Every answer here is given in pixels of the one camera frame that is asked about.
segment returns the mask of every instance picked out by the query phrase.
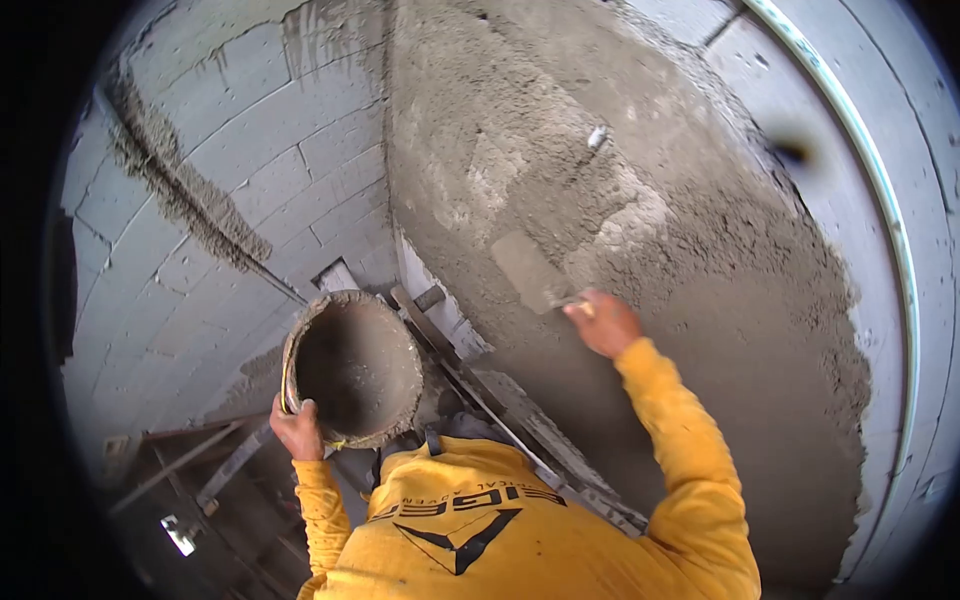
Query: plastering trowel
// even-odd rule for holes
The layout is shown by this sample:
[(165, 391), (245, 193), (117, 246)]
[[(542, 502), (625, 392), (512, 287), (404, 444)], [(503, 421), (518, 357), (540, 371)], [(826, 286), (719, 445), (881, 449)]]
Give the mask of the plastering trowel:
[(490, 252), (496, 266), (519, 292), (523, 305), (538, 315), (576, 304), (593, 317), (593, 305), (577, 296), (570, 296), (573, 284), (550, 264), (537, 242), (522, 231), (511, 231), (493, 242)]

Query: yellow hoodie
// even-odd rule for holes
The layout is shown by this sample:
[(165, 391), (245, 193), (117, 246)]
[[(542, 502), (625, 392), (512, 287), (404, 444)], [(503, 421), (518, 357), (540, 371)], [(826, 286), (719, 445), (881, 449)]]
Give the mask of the yellow hoodie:
[(329, 465), (294, 461), (314, 575), (298, 598), (758, 598), (716, 423), (649, 339), (614, 364), (666, 480), (645, 537), (566, 502), (519, 450), (488, 440), (388, 457), (353, 534)]

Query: hand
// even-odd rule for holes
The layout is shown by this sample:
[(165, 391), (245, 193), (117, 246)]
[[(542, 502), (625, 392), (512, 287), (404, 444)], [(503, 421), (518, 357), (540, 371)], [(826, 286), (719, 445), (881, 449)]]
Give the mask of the hand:
[(580, 339), (587, 348), (616, 360), (643, 335), (640, 333), (640, 319), (623, 300), (591, 288), (578, 296), (593, 306), (593, 317), (578, 304), (564, 306), (564, 313), (577, 325)]
[(317, 425), (317, 403), (313, 400), (304, 400), (299, 414), (287, 415), (280, 407), (280, 394), (277, 394), (270, 413), (270, 427), (295, 461), (324, 459), (324, 436)]

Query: bucket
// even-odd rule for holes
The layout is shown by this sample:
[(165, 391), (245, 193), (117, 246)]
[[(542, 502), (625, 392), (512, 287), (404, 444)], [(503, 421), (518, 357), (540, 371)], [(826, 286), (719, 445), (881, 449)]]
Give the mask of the bucket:
[(324, 441), (373, 448), (411, 427), (423, 390), (414, 338), (380, 298), (341, 290), (313, 300), (283, 349), (283, 408), (317, 403)]

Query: black logo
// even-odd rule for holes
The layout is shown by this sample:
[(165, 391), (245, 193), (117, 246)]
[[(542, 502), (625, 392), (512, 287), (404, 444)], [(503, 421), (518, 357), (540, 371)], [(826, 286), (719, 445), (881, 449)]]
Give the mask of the black logo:
[(398, 523), (394, 523), (394, 526), (408, 541), (450, 574), (462, 575), (467, 567), (480, 558), (487, 545), (503, 531), (507, 523), (522, 510), (494, 509), (446, 535), (418, 531)]

